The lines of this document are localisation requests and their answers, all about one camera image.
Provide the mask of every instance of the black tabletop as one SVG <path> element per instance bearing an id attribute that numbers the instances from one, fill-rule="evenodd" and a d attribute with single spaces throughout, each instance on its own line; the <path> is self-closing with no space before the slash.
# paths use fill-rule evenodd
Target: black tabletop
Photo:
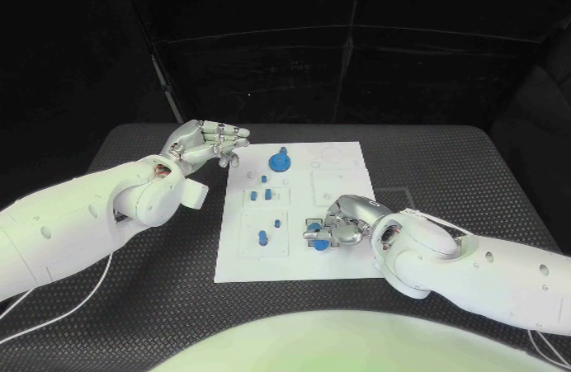
<path id="1" fill-rule="evenodd" d="M 120 126 L 91 172 L 160 151 L 176 124 Z M 466 126 L 251 125 L 253 144 L 359 141 L 378 201 L 414 207 L 476 234 L 558 252 L 486 134 Z M 319 309 L 378 310 L 460 327 L 535 354 L 527 332 L 465 312 L 439 294 L 406 297 L 381 279 L 215 284 L 228 171 L 192 175 L 210 186 L 201 210 L 179 208 L 114 253 L 98 293 L 58 323 L 0 346 L 2 370 L 149 370 L 217 332 L 259 318 Z M 0 337 L 65 313 L 98 282 L 106 260 L 38 289 L 0 322 Z M 548 335 L 561 354 L 571 341 Z"/>

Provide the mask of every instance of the robotic hand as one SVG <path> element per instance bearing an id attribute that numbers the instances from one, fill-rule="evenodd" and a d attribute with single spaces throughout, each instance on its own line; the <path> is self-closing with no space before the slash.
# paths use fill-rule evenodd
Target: robotic hand
<path id="1" fill-rule="evenodd" d="M 0 301 L 83 271 L 143 230 L 160 226 L 179 205 L 199 209 L 208 187 L 185 177 L 205 162 L 238 166 L 235 148 L 250 132 L 192 120 L 160 155 L 48 188 L 0 211 Z"/>
<path id="2" fill-rule="evenodd" d="M 436 224 L 466 234 L 453 238 Z M 377 201 L 339 197 L 309 241 L 371 241 L 377 268 L 393 287 L 423 299 L 439 292 L 466 311 L 515 327 L 571 335 L 571 259 L 524 244 L 473 235 L 442 219 Z"/>

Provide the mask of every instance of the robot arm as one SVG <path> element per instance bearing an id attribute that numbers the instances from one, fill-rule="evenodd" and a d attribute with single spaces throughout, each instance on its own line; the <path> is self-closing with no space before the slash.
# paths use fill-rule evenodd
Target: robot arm
<path id="1" fill-rule="evenodd" d="M 192 120 L 160 155 L 77 178 L 0 212 L 0 301 L 83 271 L 143 230 L 160 226 L 179 205 L 199 209 L 208 187 L 186 179 L 208 159 L 238 165 L 233 150 L 250 132 Z"/>
<path id="2" fill-rule="evenodd" d="M 436 291 L 466 311 L 502 323 L 571 335 L 570 259 L 466 231 L 455 239 L 432 221 L 447 224 L 416 210 L 393 214 L 377 201 L 344 195 L 323 229 L 305 236 L 342 244 L 371 240 L 384 278 L 413 298 Z M 355 234 L 355 242 L 338 236 L 341 230 Z"/>

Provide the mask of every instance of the white paper sheet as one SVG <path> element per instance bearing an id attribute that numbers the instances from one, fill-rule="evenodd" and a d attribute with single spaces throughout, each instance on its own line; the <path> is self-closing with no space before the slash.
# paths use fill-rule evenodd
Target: white paper sheet
<path id="1" fill-rule="evenodd" d="M 289 150 L 292 168 L 273 172 L 269 160 L 282 146 Z M 231 168 L 228 174 L 214 281 L 381 277 L 368 242 L 319 252 L 303 238 L 306 219 L 323 219 L 341 195 L 375 199 L 359 142 L 257 144 L 235 152 L 241 166 Z M 272 200 L 264 197 L 267 189 Z M 260 245 L 263 230 L 269 234 L 267 246 Z"/>

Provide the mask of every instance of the blue object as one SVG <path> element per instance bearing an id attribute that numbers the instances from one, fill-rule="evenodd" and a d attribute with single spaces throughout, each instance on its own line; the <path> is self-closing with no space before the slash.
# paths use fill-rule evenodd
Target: blue object
<path id="1" fill-rule="evenodd" d="M 308 230 L 322 230 L 322 225 L 315 222 L 313 224 L 309 224 Z"/>
<path id="2" fill-rule="evenodd" d="M 286 172 L 290 166 L 292 166 L 292 160 L 289 158 L 289 150 L 286 149 L 286 147 L 282 147 L 280 153 L 277 153 L 270 158 L 270 168 L 276 172 Z"/>
<path id="3" fill-rule="evenodd" d="M 260 238 L 260 245 L 267 246 L 269 245 L 269 235 L 266 234 L 266 230 L 260 231 L 259 238 Z"/>
<path id="4" fill-rule="evenodd" d="M 331 247 L 331 242 L 328 240 L 315 240 L 313 241 L 313 248 L 318 251 L 325 251 Z"/>

